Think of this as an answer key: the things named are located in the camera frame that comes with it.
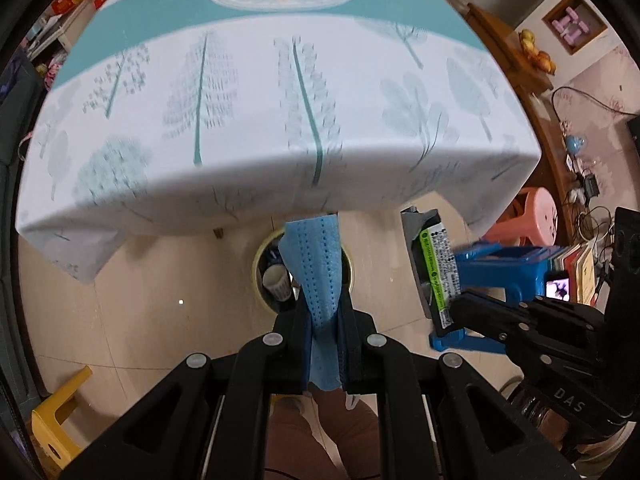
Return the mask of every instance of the stool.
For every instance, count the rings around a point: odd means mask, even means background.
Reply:
[[[504,289],[506,303],[517,305],[545,295],[545,274],[551,270],[551,259],[562,247],[502,247],[478,242],[456,253],[456,264],[462,290],[473,286]],[[466,329],[454,330],[444,337],[429,334],[431,348],[442,352],[447,348],[479,350],[504,354],[504,345],[493,339],[476,337]]]
[[[516,195],[525,195],[524,212],[516,218],[496,222],[484,235],[490,242],[527,237],[535,246],[551,246],[558,231],[558,210],[545,187],[523,187]]]
[[[89,377],[85,366],[31,412],[33,436],[45,453],[64,469],[82,451],[60,426],[78,406],[74,395]]]

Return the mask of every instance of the blue plastic stool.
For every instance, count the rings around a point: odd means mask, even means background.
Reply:
[[[517,305],[545,295],[545,274],[551,270],[551,258],[562,247],[502,247],[478,242],[456,253],[462,290],[471,286],[501,287],[505,301]],[[444,337],[429,335],[431,348],[442,352],[447,348],[478,350],[504,354],[504,345],[493,339],[472,336],[466,329],[455,330]]]

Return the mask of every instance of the white tablecloth with leaf print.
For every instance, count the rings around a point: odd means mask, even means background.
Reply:
[[[127,233],[430,190],[482,234],[539,157],[444,0],[108,0],[45,100],[17,229],[84,282]]]

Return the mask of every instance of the white cup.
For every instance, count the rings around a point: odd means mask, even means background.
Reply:
[[[289,271],[283,264],[272,265],[265,270],[262,275],[262,284],[278,301],[287,301],[291,297]]]

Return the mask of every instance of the brown pants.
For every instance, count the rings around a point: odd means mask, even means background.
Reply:
[[[346,394],[342,390],[324,392],[313,388],[312,394],[318,404],[320,425],[335,442],[350,478],[379,477],[380,438],[376,414],[364,402],[347,410]],[[344,478],[291,402],[276,402],[266,447],[264,480]]]

